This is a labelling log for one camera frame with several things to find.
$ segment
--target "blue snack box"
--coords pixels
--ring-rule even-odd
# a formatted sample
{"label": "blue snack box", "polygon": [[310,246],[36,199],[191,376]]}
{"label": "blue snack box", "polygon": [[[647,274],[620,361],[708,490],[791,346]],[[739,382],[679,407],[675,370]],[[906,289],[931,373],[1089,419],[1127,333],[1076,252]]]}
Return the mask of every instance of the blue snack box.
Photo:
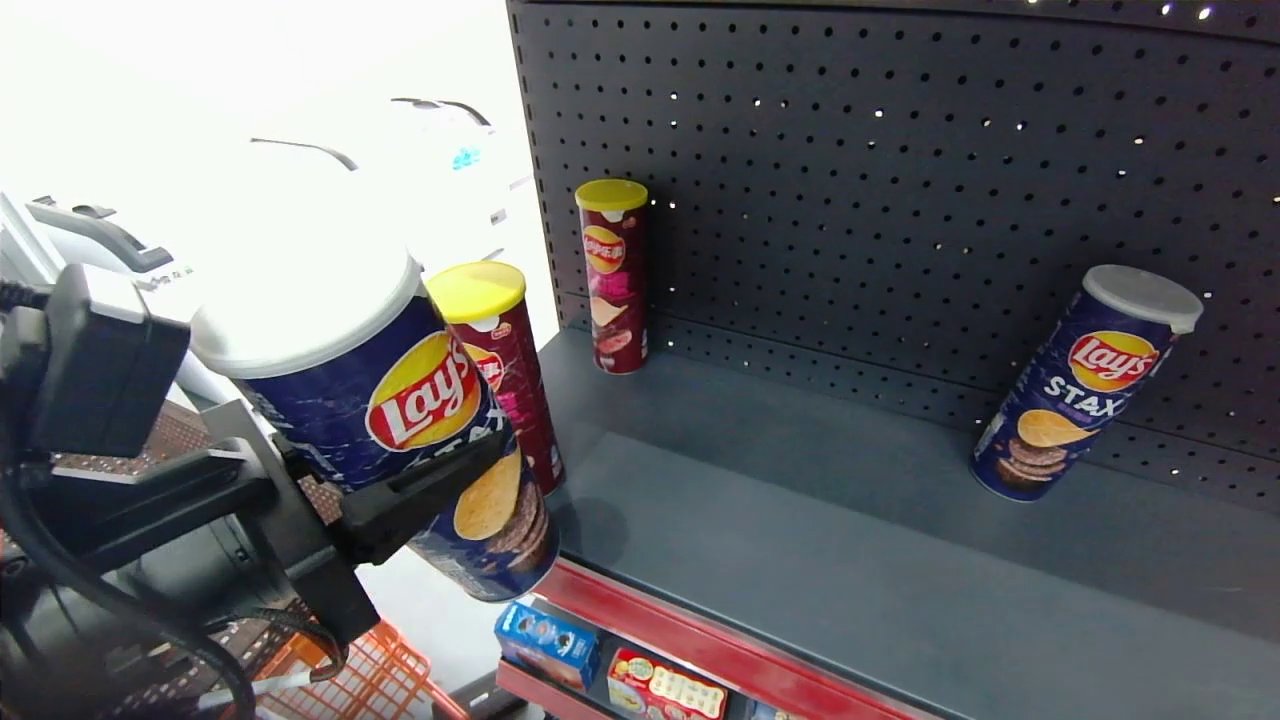
{"label": "blue snack box", "polygon": [[799,715],[791,715],[790,712],[783,712],[777,707],[764,705],[758,700],[751,701],[751,714],[748,715],[748,720],[804,720]]}
{"label": "blue snack box", "polygon": [[544,673],[579,692],[586,692],[600,666],[595,633],[513,602],[493,628],[507,660]]}

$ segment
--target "potato chip can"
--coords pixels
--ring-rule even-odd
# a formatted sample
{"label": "potato chip can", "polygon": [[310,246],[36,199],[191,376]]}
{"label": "potato chip can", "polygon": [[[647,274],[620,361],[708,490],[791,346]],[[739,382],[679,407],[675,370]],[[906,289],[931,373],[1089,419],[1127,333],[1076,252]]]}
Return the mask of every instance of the potato chip can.
{"label": "potato chip can", "polygon": [[481,260],[442,272],[426,290],[511,418],[539,489],[550,493],[564,482],[564,464],[529,323],[524,273]]}
{"label": "potato chip can", "polygon": [[511,421],[417,263],[370,245],[335,263],[300,258],[291,270],[305,282],[215,290],[192,320],[196,355],[343,492],[500,433],[503,459],[408,547],[476,600],[532,589],[559,534]]}
{"label": "potato chip can", "polygon": [[987,489],[1039,500],[1088,452],[1196,328],[1203,305],[1189,290],[1124,265],[1084,275],[1066,314],[1036,351],[973,451]]}
{"label": "potato chip can", "polygon": [[645,214],[649,190],[628,179],[595,179],[577,188],[582,256],[591,305],[595,365],[625,375],[644,366]]}

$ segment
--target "stax text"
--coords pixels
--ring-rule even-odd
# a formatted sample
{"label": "stax text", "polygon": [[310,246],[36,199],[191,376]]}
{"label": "stax text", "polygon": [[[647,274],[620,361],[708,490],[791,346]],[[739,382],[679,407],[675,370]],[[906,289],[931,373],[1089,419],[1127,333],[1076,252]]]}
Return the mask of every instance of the stax text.
{"label": "stax text", "polygon": [[439,356],[426,374],[369,409],[369,429],[385,447],[406,450],[456,434],[479,406],[479,379],[462,343],[448,333],[434,333],[397,363],[385,386],[402,366],[413,366],[425,356]]}
{"label": "stax text", "polygon": [[1048,383],[1044,386],[1044,395],[1061,397],[1062,402],[1080,413],[1088,414],[1091,418],[1115,418],[1124,410],[1125,400],[1128,400],[1125,396],[1098,397],[1097,395],[1089,395],[1087,391],[1066,382],[1061,375],[1053,375],[1048,379]]}

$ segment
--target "orange shopping basket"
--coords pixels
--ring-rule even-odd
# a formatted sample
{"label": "orange shopping basket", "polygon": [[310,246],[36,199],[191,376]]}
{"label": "orange shopping basket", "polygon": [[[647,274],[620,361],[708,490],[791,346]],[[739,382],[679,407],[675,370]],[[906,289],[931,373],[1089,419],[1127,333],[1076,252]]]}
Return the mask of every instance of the orange shopping basket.
{"label": "orange shopping basket", "polygon": [[[310,639],[294,635],[259,674],[302,673],[329,662]],[[379,623],[351,644],[347,666],[332,680],[259,696],[259,717],[276,720],[410,720],[431,716],[435,702],[451,717],[470,715],[430,679],[431,662],[399,632]]]}

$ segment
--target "black cable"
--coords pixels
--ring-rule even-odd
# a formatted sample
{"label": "black cable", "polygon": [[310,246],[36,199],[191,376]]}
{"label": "black cable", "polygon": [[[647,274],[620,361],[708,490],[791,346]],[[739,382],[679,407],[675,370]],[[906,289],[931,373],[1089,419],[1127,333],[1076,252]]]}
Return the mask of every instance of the black cable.
{"label": "black cable", "polygon": [[0,421],[0,461],[4,461],[4,475],[0,477],[0,519],[4,529],[27,553],[27,559],[58,584],[79,593],[84,600],[101,606],[131,625],[156,634],[169,644],[186,651],[201,660],[221,678],[232,693],[232,706],[237,720],[253,720],[255,697],[239,661],[227,648],[200,634],[195,628],[160,609],[148,606],[138,598],[108,584],[88,568],[76,560],[58,539],[45,528],[27,495],[23,479],[26,473],[47,473],[42,468],[17,465],[12,462],[14,448],[8,423]]}
{"label": "black cable", "polygon": [[49,292],[52,286],[32,287],[15,281],[0,281],[0,313],[8,313],[14,307],[45,307]]}

